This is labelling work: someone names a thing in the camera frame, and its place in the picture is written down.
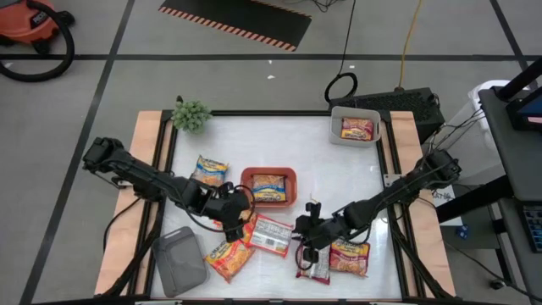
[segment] wooden board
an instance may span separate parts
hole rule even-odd
[[[161,113],[161,111],[140,112],[135,126],[134,136],[132,138],[130,153],[132,153],[134,157],[149,164],[152,162],[154,147],[157,142]],[[406,173],[412,170],[415,163],[422,157],[416,125],[412,113],[410,112],[392,112],[391,118],[401,171]],[[388,169],[391,169],[390,172],[392,172],[393,166],[389,162],[390,149],[387,139],[384,139],[383,144],[384,155],[386,156],[386,163],[388,164],[387,167]],[[162,165],[164,161],[165,155],[162,154],[160,164]],[[428,191],[423,191],[422,197],[430,202],[433,201],[433,198]],[[121,191],[119,193],[115,214],[133,202],[134,199],[131,189]],[[106,291],[132,259],[136,248],[136,238],[141,222],[142,210],[143,204],[138,204],[112,225],[108,238],[108,247],[103,256],[102,267],[97,280],[96,293]],[[420,259],[442,287],[450,294],[455,295],[450,267],[448,265],[444,244],[442,242],[442,235],[440,234],[440,226],[434,208],[421,202],[415,202],[412,204],[410,211],[412,228],[416,238]],[[403,257],[406,262],[406,279],[410,295],[416,296],[415,285],[413,284],[414,277],[412,274],[412,265],[406,256]],[[145,275],[146,272],[147,259],[141,263],[140,275]],[[142,283],[142,280],[138,281],[136,291],[139,293],[141,293],[143,289]],[[427,295],[431,296],[430,291],[427,289],[426,291],[428,292]]]

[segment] table leg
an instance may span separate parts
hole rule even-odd
[[[476,208],[485,207],[493,202],[497,202],[501,198],[511,197],[513,194],[508,177],[503,175],[437,207],[439,223],[454,219]]]

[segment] white table surface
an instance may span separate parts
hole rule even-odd
[[[247,167],[290,167],[297,175],[297,200],[290,208],[257,208],[257,213],[295,224],[305,214],[310,196],[322,203],[321,217],[328,218],[349,202],[370,198],[382,191],[376,147],[337,146],[328,142],[329,117],[214,117],[201,135],[180,131],[172,170],[188,177],[201,154],[229,163],[226,180],[240,183]],[[213,225],[207,218],[203,224]],[[296,279],[292,241],[286,258],[257,249],[230,284],[210,265],[208,279],[178,298],[303,298],[303,299],[401,299],[397,267],[386,212],[372,223],[367,278],[331,271],[329,286],[306,278]],[[162,234],[181,226],[196,233],[203,255],[209,254],[224,235],[192,223],[185,212],[167,201]],[[165,297],[155,271],[152,297]]]

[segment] yellow cable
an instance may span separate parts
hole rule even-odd
[[[412,23],[410,24],[410,30],[408,30],[408,35],[406,36],[405,47],[403,48],[403,54],[401,55],[401,74],[399,76],[399,88],[401,88],[403,82],[403,75],[405,73],[405,55],[407,54],[408,42],[410,41],[410,36],[414,32],[414,25],[416,24],[416,19],[418,18],[418,13],[422,7],[423,0],[418,0],[418,6],[416,7],[416,12],[414,12],[414,17],[412,17]]]

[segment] black hose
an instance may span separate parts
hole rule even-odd
[[[62,73],[64,73],[71,63],[74,61],[75,56],[75,44],[74,44],[74,38],[71,36],[71,33],[69,32],[68,26],[60,19],[60,15],[55,12],[52,8],[49,8],[47,5],[43,3],[39,3],[37,1],[33,0],[27,0],[26,6],[28,8],[33,8],[38,11],[41,11],[45,13],[47,16],[51,17],[51,19],[57,24],[58,29],[62,33],[62,36],[64,36],[64,40],[66,41],[66,55],[62,59],[62,63],[60,63],[56,68],[48,71],[43,72],[39,74],[33,74],[33,75],[24,75],[21,73],[16,73],[8,68],[4,67],[4,65],[0,62],[0,74],[6,75],[8,78],[12,80],[18,80],[18,81],[24,81],[24,82],[38,82],[38,81],[45,81],[45,80],[51,80],[55,77],[60,76]]]

